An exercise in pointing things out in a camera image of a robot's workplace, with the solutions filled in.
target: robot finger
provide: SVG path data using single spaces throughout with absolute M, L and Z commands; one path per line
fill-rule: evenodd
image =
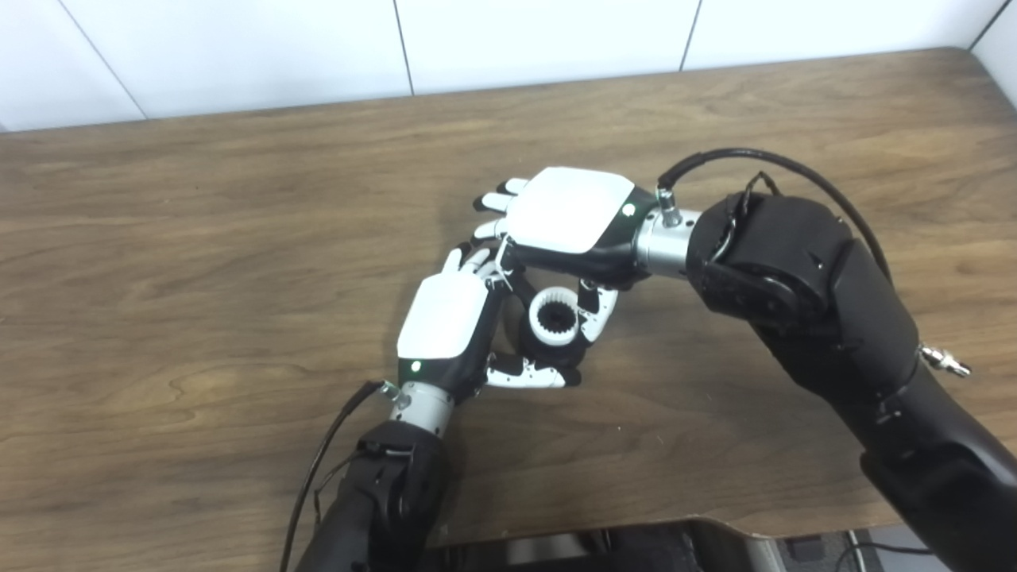
M 484 264 L 490 255 L 490 248 L 480 248 L 467 259 L 465 263 L 463 263 L 463 267 L 460 269 L 460 272 L 465 274 L 474 274 L 477 269 L 480 268 L 480 265 Z
M 441 274 L 459 272 L 459 264 L 463 261 L 463 253 L 464 250 L 461 247 L 453 248 L 445 258 L 444 265 L 441 266 Z
M 557 369 L 520 355 L 494 352 L 487 365 L 487 385 L 510 389 L 563 388 L 580 383 L 576 369 Z
M 478 213 L 492 211 L 494 213 L 504 213 L 508 210 L 508 205 L 516 199 L 514 194 L 502 194 L 500 192 L 488 192 L 482 194 L 473 202 L 473 210 Z
M 473 231 L 473 240 L 475 244 L 479 244 L 486 240 L 494 240 L 504 237 L 506 223 L 504 219 L 497 219 L 494 221 L 486 222 L 477 227 L 477 230 Z
M 479 269 L 477 269 L 477 278 L 481 280 L 491 278 L 492 276 L 498 276 L 498 278 L 501 278 L 497 272 L 498 265 L 495 264 L 494 261 L 487 261 Z
M 523 187 L 525 187 L 528 182 L 530 182 L 529 179 L 508 179 L 498 185 L 497 191 L 502 194 L 519 194 L 520 192 L 523 192 Z
M 589 343 L 592 344 L 600 337 L 617 301 L 617 290 L 580 281 L 579 314 L 583 318 L 580 331 Z

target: white finger segment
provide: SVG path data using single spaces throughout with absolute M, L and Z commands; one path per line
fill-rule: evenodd
M 445 259 L 445 264 L 444 266 L 441 267 L 441 272 L 442 273 L 458 272 L 459 263 L 462 260 L 463 260 L 463 251 L 460 250 L 459 248 L 454 249 L 452 252 L 448 252 L 448 256 Z
M 484 261 L 486 261 L 489 255 L 491 255 L 490 248 L 481 248 L 477 250 L 469 259 L 467 259 L 465 263 L 463 263 L 463 268 L 460 272 L 473 274 L 478 268 L 480 268 L 480 265 L 484 264 Z
M 563 388 L 565 387 L 565 379 L 554 367 L 537 369 L 533 361 L 524 358 L 523 373 L 519 376 L 512 376 L 504 371 L 498 371 L 493 367 L 488 367 L 487 385 L 510 389 Z
M 528 182 L 530 182 L 529 179 L 508 179 L 505 181 L 505 190 L 513 194 L 519 194 L 523 192 L 523 187 L 525 187 Z
M 499 213 L 504 213 L 508 210 L 508 205 L 516 199 L 515 195 L 512 194 L 501 194 L 500 192 L 488 192 L 480 198 L 480 203 Z
M 497 219 L 486 222 L 473 231 L 473 237 L 477 240 L 500 239 L 505 235 L 505 220 Z

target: white hand cover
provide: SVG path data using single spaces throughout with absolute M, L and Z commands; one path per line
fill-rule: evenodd
M 481 248 L 461 265 L 463 250 L 456 248 L 440 273 L 421 282 L 399 334 L 399 357 L 447 359 L 466 350 L 490 286 L 501 280 L 489 255 Z
M 621 175 L 548 167 L 530 180 L 511 179 L 481 205 L 504 218 L 477 227 L 477 240 L 510 237 L 523 246 L 580 254 L 604 234 L 636 185 Z

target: black cable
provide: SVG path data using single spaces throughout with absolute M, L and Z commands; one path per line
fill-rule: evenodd
M 883 272 L 883 275 L 886 276 L 887 281 L 893 284 L 893 278 L 890 276 L 890 265 L 887 264 L 886 255 L 883 253 L 883 247 L 880 246 L 880 241 L 876 238 L 876 233 L 874 233 L 873 229 L 870 228 L 869 223 L 865 222 L 861 213 L 854 208 L 854 205 L 848 201 L 847 196 L 845 196 L 843 192 L 838 190 L 837 187 L 835 187 L 833 183 L 828 181 L 823 175 L 817 173 L 801 163 L 794 161 L 793 159 L 777 155 L 776 153 L 770 153 L 768 151 L 760 151 L 758 149 L 715 149 L 706 153 L 690 155 L 689 157 L 675 163 L 657 179 L 657 188 L 671 190 L 674 187 L 674 184 L 678 182 L 678 179 L 693 169 L 701 167 L 710 161 L 733 158 L 756 159 L 767 163 L 773 163 L 774 165 L 779 165 L 792 173 L 801 175 L 802 177 L 809 179 L 813 184 L 820 187 L 823 192 L 827 193 L 827 195 L 830 196 L 830 198 L 833 199 L 833 202 L 836 203 L 842 211 L 844 211 L 847 218 L 850 219 L 855 228 L 858 229 L 858 233 L 861 234 L 862 238 L 865 240 L 865 244 L 869 245 L 869 250 L 873 253 L 873 259 L 876 261 L 876 265 L 880 268 L 880 271 Z
M 350 413 L 363 403 L 365 399 L 370 397 L 372 393 L 376 392 L 381 385 L 382 382 L 364 382 L 364 385 L 360 386 L 360 389 L 350 397 L 346 405 L 343 405 L 343 408 L 339 411 L 339 415 L 336 416 L 336 420 L 332 422 L 332 426 L 328 427 L 328 431 L 324 434 L 324 438 L 321 439 L 321 444 L 318 445 L 317 451 L 311 459 L 311 464 L 307 467 L 307 475 L 304 476 L 304 482 L 300 485 L 300 492 L 297 493 L 297 502 L 293 505 L 290 524 L 286 528 L 286 540 L 283 544 L 283 559 L 279 565 L 280 572 L 287 572 L 287 569 L 290 567 L 290 553 L 293 552 L 293 538 L 297 534 L 300 511 L 304 506 L 304 501 L 307 500 L 307 493 L 311 489 L 311 483 L 314 482 L 314 474 L 317 473 L 317 469 L 321 465 L 325 451 L 328 450 L 328 445 L 332 444 L 333 438 L 336 437 L 336 432 L 339 431 L 339 426 L 343 424 L 343 421 L 350 416 Z
M 913 554 L 918 556 L 933 555 L 933 551 L 929 549 L 909 549 L 906 547 L 893 547 L 890 545 L 881 545 L 879 542 L 858 542 L 856 545 L 851 545 L 847 547 L 846 549 L 844 549 L 844 552 L 840 553 L 840 558 L 837 559 L 837 564 L 833 567 L 833 572 L 840 572 L 840 567 L 843 566 L 844 561 L 847 560 L 847 555 L 861 549 L 876 549 L 880 551 L 895 552 L 897 554 Z
M 328 481 L 332 480 L 332 477 L 336 476 L 336 473 L 342 470 L 343 467 L 350 464 L 350 461 L 355 459 L 359 451 L 350 453 L 349 456 L 340 461 L 338 465 L 332 467 L 332 470 L 324 473 L 324 477 L 321 479 L 321 482 L 318 482 L 318 485 L 314 489 L 314 493 L 311 495 L 311 499 L 314 501 L 314 528 L 321 525 L 321 491 L 324 491 L 324 488 L 328 485 Z

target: white wall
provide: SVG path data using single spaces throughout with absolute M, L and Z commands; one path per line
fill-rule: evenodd
M 704 0 L 685 69 L 955 46 L 1003 0 Z
M 417 94 L 677 71 L 698 3 L 398 0 Z
M 967 47 L 1002 2 L 0 0 L 0 125 Z M 977 50 L 1010 94 L 1014 11 Z
M 11 131 L 143 119 L 57 0 L 0 0 L 0 123 Z
M 1017 4 L 1011 2 L 993 22 L 974 47 L 974 55 L 1017 107 Z
M 392 0 L 62 0 L 148 117 L 410 95 Z

